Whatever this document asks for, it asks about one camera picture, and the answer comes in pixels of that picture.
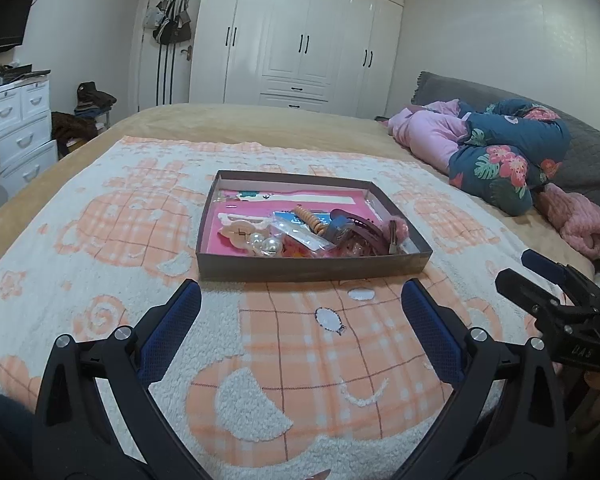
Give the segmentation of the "pink fluffy hair accessory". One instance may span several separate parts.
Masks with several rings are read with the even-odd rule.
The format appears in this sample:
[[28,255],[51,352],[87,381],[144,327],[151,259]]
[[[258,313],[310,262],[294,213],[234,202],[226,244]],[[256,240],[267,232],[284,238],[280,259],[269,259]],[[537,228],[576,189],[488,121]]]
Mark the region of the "pink fluffy hair accessory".
[[401,217],[391,217],[381,227],[382,235],[388,244],[388,253],[397,254],[402,244],[408,239],[410,230],[406,221]]

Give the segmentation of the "maroon hair clip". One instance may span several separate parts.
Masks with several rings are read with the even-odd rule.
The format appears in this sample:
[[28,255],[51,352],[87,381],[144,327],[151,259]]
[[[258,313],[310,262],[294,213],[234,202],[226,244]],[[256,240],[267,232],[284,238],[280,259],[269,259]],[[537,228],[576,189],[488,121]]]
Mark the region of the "maroon hair clip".
[[329,214],[332,217],[346,214],[352,221],[352,235],[346,244],[337,247],[341,255],[352,257],[388,256],[388,244],[382,235],[381,229],[370,220],[343,209],[334,209]]

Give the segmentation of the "clear pearl ball ornament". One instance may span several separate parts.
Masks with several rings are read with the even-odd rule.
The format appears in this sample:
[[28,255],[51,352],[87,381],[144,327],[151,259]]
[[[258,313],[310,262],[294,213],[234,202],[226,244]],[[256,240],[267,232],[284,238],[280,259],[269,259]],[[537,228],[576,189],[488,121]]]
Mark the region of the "clear pearl ball ornament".
[[278,237],[253,232],[247,237],[247,248],[259,257],[279,257],[283,253],[284,244]]

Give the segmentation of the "white bedroom door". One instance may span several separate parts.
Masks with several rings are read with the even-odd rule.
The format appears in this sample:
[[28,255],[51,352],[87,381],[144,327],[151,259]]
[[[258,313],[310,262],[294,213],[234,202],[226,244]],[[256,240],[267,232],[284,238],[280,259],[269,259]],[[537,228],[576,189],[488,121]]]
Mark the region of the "white bedroom door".
[[201,0],[140,0],[132,37],[129,99],[132,113],[146,108],[189,101],[190,69],[194,38],[178,44],[159,44],[154,31],[145,26],[161,3],[175,2],[174,11],[185,10],[195,35]]

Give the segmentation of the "pink knitted cloth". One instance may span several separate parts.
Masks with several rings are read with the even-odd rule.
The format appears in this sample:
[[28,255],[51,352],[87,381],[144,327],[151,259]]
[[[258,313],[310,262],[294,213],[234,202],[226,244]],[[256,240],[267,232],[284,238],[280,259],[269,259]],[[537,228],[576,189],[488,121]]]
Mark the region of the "pink knitted cloth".
[[553,183],[535,194],[534,203],[571,248],[592,261],[600,259],[600,206]]

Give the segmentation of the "grey headboard cushion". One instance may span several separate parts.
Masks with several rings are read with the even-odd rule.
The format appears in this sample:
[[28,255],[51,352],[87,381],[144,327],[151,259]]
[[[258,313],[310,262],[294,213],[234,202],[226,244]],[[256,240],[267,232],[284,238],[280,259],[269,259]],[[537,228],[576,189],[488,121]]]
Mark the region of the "grey headboard cushion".
[[450,183],[510,216],[553,183],[600,206],[600,132],[579,119],[501,89],[422,72],[412,102],[457,100],[466,132]]

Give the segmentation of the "blue floral quilt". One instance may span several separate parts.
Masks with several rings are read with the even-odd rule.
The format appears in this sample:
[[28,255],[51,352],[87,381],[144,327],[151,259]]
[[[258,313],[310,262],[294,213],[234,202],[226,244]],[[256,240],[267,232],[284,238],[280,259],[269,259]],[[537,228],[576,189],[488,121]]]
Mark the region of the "blue floral quilt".
[[509,216],[533,206],[532,192],[555,177],[571,134],[554,110],[524,99],[495,102],[467,113],[468,135],[449,163],[450,183]]

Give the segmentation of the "pink quilt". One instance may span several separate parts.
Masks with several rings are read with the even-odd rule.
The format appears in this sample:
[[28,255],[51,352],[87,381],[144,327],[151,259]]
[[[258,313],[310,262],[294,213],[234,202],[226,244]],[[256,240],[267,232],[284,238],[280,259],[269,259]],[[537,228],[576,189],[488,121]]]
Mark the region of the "pink quilt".
[[397,144],[442,174],[448,174],[451,157],[468,135],[467,116],[460,110],[458,99],[436,101],[424,106],[407,105],[390,117],[386,125]]

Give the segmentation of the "tan bedspread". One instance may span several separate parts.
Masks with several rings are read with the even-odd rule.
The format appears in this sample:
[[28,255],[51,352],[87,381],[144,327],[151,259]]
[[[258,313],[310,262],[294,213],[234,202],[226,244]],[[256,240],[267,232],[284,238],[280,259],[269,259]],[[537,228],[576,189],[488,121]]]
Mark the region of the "tan bedspread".
[[270,148],[358,153],[414,162],[438,180],[439,171],[414,158],[378,122],[331,114],[248,105],[176,104],[148,108],[117,122],[61,159],[0,208],[0,259],[54,195],[124,136],[213,143],[259,143]]

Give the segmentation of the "cream hair claw clip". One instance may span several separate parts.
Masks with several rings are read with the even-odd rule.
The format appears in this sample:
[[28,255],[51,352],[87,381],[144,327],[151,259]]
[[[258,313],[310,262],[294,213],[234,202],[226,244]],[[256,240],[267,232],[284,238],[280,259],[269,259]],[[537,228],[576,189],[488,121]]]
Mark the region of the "cream hair claw clip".
[[245,216],[244,214],[218,214],[219,234],[227,238],[233,247],[246,249],[250,245],[250,236],[257,233],[258,240],[270,236],[272,219],[270,217]]

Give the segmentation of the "brown cardboard tray pink inside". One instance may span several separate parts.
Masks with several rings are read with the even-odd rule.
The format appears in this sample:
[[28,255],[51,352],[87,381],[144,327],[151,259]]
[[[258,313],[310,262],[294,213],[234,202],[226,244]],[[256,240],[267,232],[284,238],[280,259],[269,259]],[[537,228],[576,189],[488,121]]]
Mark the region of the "brown cardboard tray pink inside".
[[[322,236],[334,209],[370,220],[381,229],[391,217],[403,218],[410,230],[397,254],[352,257],[336,247],[321,256],[259,257],[238,249],[219,234],[218,214],[285,218]],[[235,282],[312,282],[386,278],[424,270],[432,249],[412,222],[376,184],[308,174],[219,171],[201,215],[196,246],[201,278]]]

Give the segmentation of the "dark clothes pile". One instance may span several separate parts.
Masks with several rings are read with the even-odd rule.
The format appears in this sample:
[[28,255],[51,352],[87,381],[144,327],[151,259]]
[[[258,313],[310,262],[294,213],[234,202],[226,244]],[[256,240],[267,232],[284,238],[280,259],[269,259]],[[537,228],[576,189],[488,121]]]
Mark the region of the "dark clothes pile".
[[76,107],[72,114],[52,113],[52,139],[56,142],[58,157],[64,158],[70,153],[70,141],[86,143],[98,136],[97,119],[109,114],[117,103],[117,98],[105,91],[98,90],[94,81],[84,81],[76,88]]

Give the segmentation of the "white drawer cabinet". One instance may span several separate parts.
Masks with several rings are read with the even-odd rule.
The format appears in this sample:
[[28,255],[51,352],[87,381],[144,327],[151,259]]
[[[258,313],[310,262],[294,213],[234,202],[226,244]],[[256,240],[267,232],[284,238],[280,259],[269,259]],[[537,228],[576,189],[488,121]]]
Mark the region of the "white drawer cabinet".
[[52,138],[50,77],[0,86],[0,185],[13,198],[58,162]]

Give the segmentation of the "white wardrobe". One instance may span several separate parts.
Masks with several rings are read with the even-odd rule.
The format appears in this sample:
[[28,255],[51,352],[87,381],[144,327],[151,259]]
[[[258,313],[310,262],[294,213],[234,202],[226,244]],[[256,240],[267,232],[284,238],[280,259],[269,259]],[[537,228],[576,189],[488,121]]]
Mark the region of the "white wardrobe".
[[385,114],[404,0],[194,0],[189,102]]

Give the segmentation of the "bags hanging on door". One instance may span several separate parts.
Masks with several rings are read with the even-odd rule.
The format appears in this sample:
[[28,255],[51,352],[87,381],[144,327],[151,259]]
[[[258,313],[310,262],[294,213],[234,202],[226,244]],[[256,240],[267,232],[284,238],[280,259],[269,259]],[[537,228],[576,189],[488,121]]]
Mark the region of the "bags hanging on door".
[[193,32],[188,0],[161,0],[147,11],[143,26],[160,46],[191,40]]

